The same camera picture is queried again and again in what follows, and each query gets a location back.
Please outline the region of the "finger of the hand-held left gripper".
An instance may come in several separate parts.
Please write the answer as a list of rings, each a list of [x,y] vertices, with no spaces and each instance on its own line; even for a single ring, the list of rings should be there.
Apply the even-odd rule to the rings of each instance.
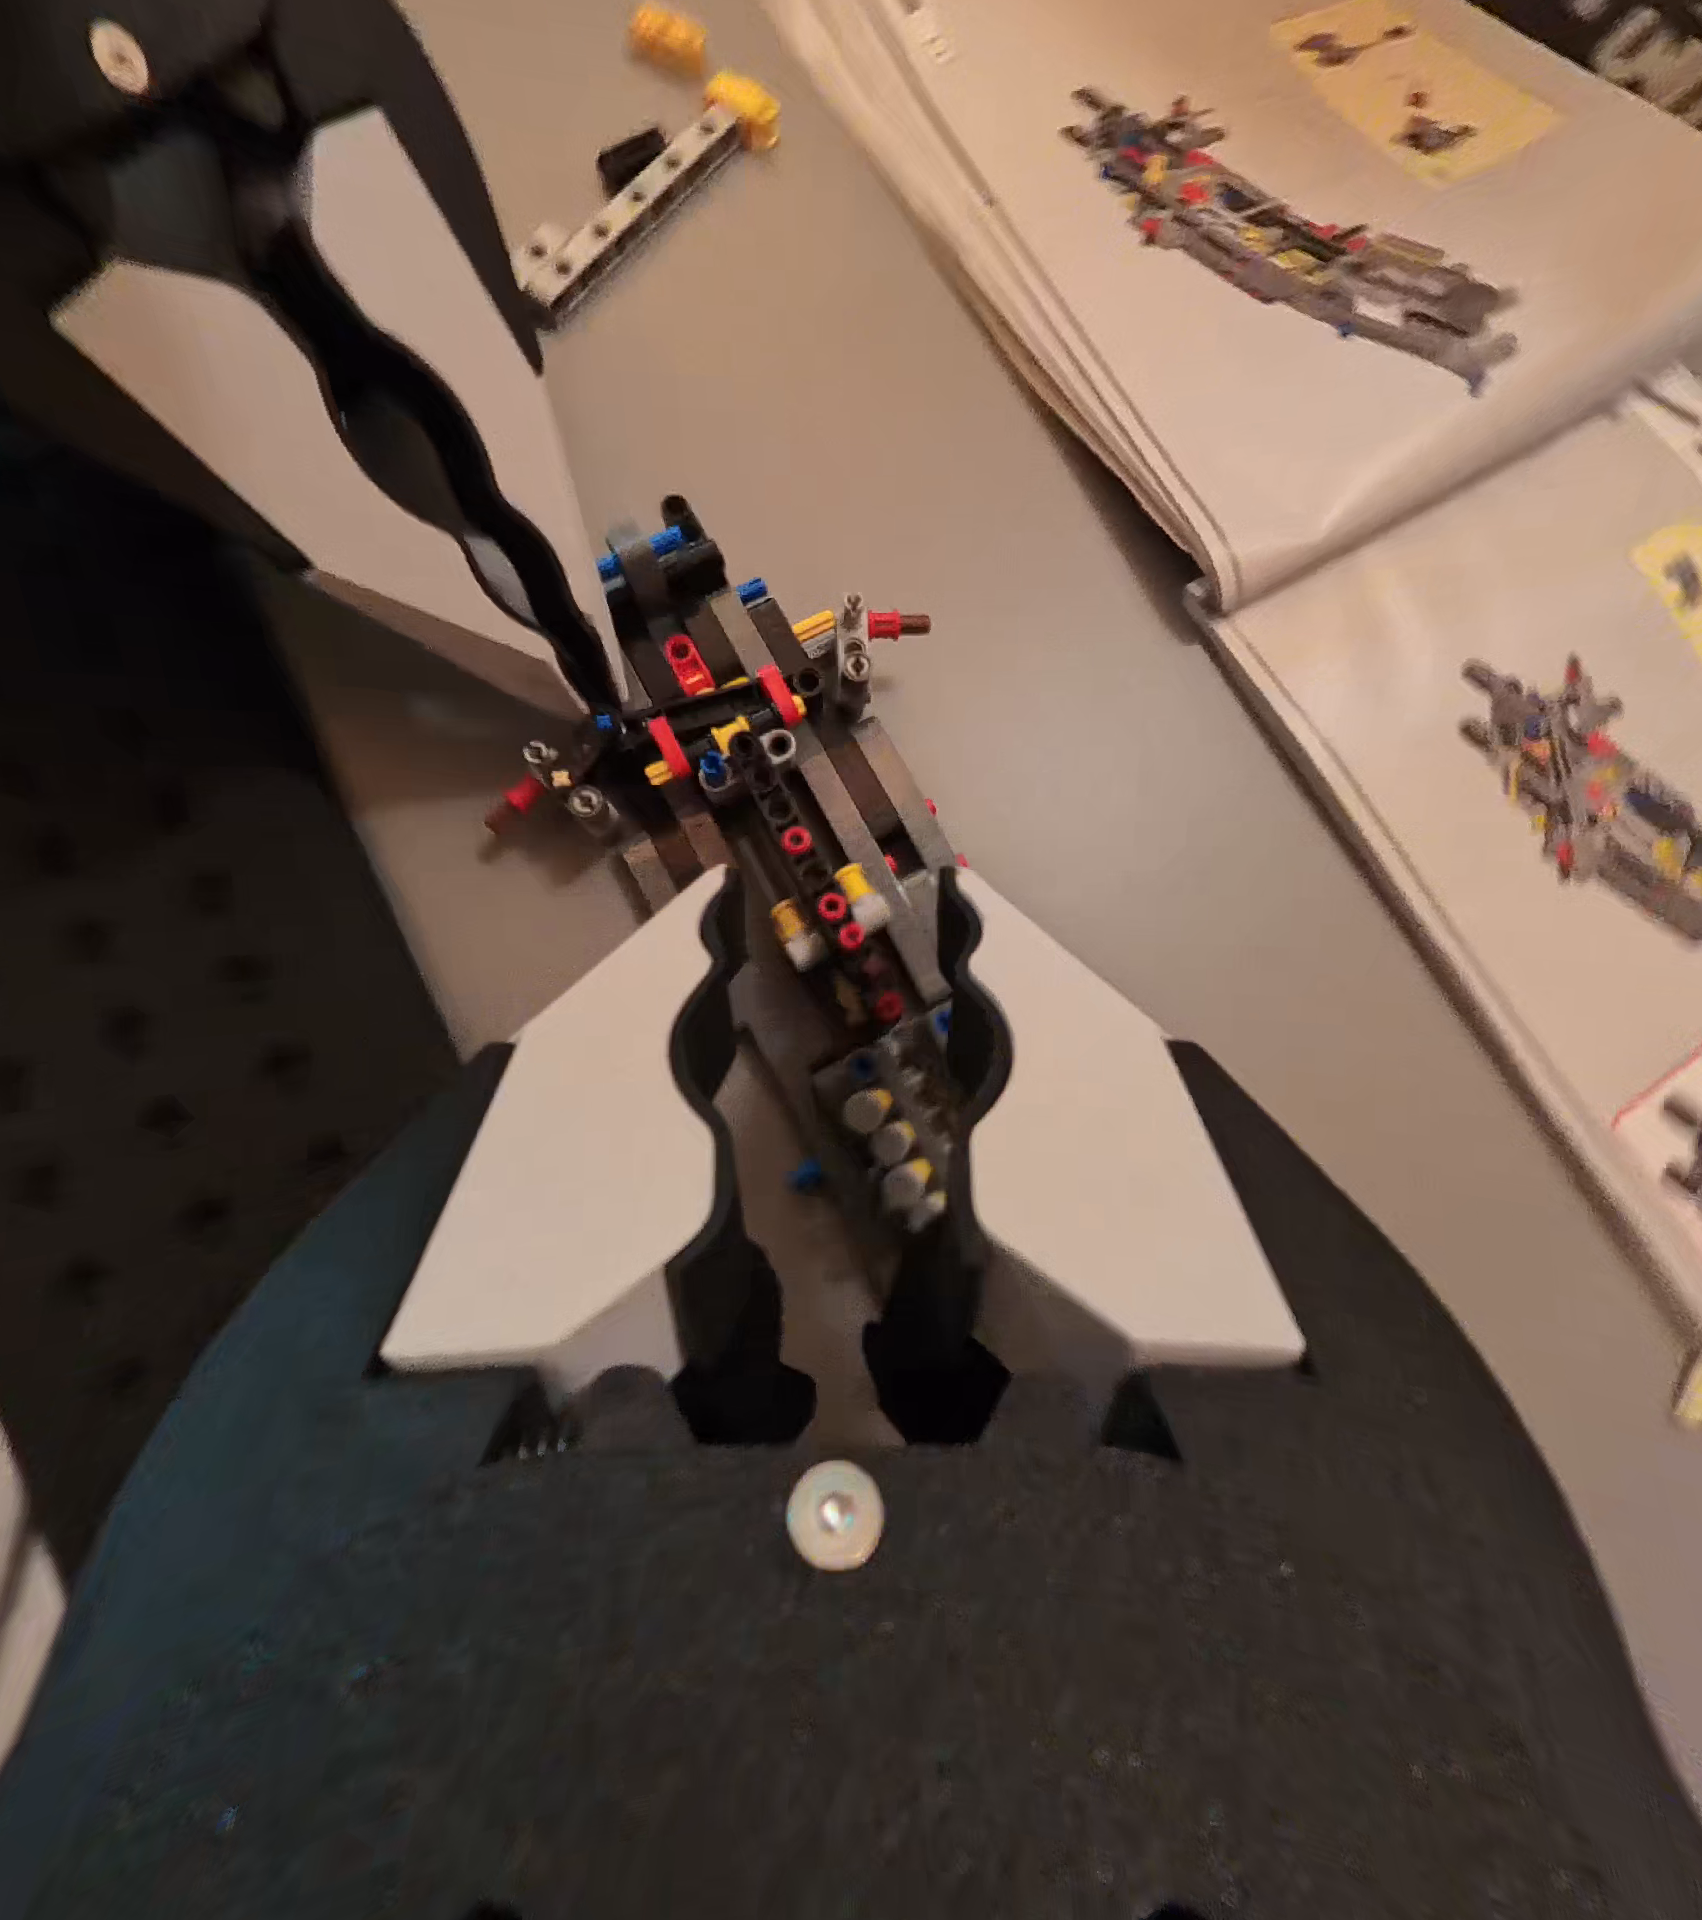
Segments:
[[[310,587],[530,708],[584,711],[549,639],[357,467],[305,354],[240,288],[117,259],[51,325],[287,540]]]
[[[310,584],[536,708],[617,708],[626,669],[509,265],[490,286],[382,108],[310,132],[261,245],[337,450]]]

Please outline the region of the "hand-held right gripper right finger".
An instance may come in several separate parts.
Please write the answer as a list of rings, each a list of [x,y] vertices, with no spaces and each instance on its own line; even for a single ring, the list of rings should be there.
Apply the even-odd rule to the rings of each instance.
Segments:
[[[1158,1021],[973,870],[944,876],[1010,1043],[967,1138],[981,1346],[1015,1375],[1296,1363],[1304,1334]]]

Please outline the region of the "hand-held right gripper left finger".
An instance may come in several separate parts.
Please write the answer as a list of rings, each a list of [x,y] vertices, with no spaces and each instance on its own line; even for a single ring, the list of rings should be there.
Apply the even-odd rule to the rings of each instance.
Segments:
[[[382,1335],[388,1370],[581,1388],[682,1367],[665,1270],[713,1207],[719,1153],[669,1041],[713,970],[721,900],[701,873],[517,1029]]]

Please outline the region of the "lego chassis assembly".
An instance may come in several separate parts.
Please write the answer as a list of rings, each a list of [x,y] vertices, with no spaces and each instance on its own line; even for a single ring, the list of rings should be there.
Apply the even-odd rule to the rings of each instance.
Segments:
[[[737,873],[733,1021],[803,1141],[792,1183],[832,1198],[883,1300],[945,1209],[955,1125],[937,896],[962,859],[872,703],[876,654],[931,615],[851,589],[793,617],[678,492],[608,533],[598,585],[621,705],[530,738],[486,829],[566,815],[648,913]]]

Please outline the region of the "lego instruction booklet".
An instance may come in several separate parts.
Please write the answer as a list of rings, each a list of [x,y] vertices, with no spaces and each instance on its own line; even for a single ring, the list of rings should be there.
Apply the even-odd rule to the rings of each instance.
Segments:
[[[1475,3],[766,9],[1702,1342],[1702,130]]]

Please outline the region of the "lego set box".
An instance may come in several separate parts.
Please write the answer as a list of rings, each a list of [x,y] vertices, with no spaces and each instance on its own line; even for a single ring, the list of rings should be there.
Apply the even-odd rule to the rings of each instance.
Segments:
[[[1480,1],[1567,76],[1546,86],[1567,130],[1524,162],[1536,202],[1563,189],[1581,218],[1702,242],[1702,1]]]

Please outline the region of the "black perforated panel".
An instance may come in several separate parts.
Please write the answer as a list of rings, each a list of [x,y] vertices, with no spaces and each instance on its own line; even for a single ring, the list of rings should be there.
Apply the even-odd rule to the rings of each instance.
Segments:
[[[0,1425],[62,1576],[457,1070],[243,562],[0,445]]]

